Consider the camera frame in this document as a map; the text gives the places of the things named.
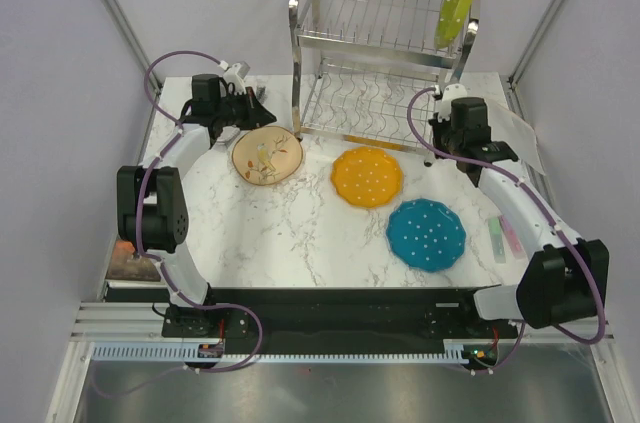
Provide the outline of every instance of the wire rack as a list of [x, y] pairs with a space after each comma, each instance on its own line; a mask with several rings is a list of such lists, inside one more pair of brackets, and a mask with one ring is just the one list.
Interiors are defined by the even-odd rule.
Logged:
[[433, 43], [442, 3], [443, 0], [313, 0], [300, 35], [455, 58], [464, 27], [448, 48], [438, 50]]
[[[429, 82], [409, 72], [345, 60], [325, 59], [302, 115], [305, 133], [339, 135], [348, 141], [428, 154], [407, 123], [407, 106]], [[434, 100], [416, 101], [413, 122], [427, 141]]]
[[[473, 0], [460, 33], [447, 48], [435, 48], [442, 4], [289, 0], [296, 136], [320, 133], [427, 153], [409, 130], [407, 104], [429, 82], [444, 86], [459, 81], [479, 23], [480, 2]], [[306, 105], [300, 100], [302, 48], [314, 50], [314, 66], [319, 65]], [[427, 120], [433, 106], [425, 97], [412, 115], [425, 138], [430, 137]]]

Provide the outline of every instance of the dish rack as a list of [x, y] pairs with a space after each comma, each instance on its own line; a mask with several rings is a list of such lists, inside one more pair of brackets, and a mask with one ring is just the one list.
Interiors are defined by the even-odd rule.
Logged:
[[[443, 0], [289, 0], [295, 135], [338, 137], [427, 153], [407, 124], [411, 97], [431, 84], [460, 80], [475, 41], [479, 0], [447, 48], [434, 37]], [[300, 108], [302, 48], [314, 50], [316, 79]], [[429, 138], [430, 97], [420, 98], [414, 123]]]

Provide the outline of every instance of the white marble surface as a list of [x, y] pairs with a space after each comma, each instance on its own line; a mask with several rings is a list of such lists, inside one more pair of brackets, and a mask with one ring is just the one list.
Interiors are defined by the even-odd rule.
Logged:
[[[305, 78], [303, 101], [312, 77]], [[467, 74], [471, 94], [506, 106], [497, 73]], [[248, 78], [267, 87], [266, 106], [281, 126], [291, 126], [291, 77]], [[190, 78], [167, 78], [160, 100], [177, 115], [191, 96]], [[147, 154], [166, 140], [172, 124], [157, 116]], [[494, 137], [501, 138], [500, 130]], [[289, 179], [272, 187], [245, 182], [231, 163], [230, 149], [216, 146], [183, 179], [190, 228], [189, 249], [201, 274], [215, 287], [464, 287], [517, 283], [526, 260], [505, 244], [506, 263], [495, 263], [487, 219], [498, 209], [454, 163], [425, 168], [415, 154], [390, 151], [405, 173], [403, 191], [375, 210], [349, 206], [330, 180], [333, 161], [358, 145], [305, 136], [304, 162]], [[385, 229], [400, 202], [418, 197], [441, 201], [460, 217], [466, 251], [439, 273], [407, 267], [389, 250]]]

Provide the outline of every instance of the blue plate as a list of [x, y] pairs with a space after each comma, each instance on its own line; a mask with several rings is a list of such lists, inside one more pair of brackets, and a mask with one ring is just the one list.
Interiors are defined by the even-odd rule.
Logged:
[[458, 215], [424, 198], [402, 203], [387, 226], [391, 251], [412, 268], [425, 271], [451, 268], [464, 253], [466, 238]]

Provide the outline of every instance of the beige plate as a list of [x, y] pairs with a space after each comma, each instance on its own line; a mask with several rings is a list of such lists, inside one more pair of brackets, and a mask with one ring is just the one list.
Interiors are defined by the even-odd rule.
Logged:
[[233, 166], [254, 185], [272, 185], [302, 163], [302, 146], [289, 130], [265, 126], [244, 135], [233, 148]]

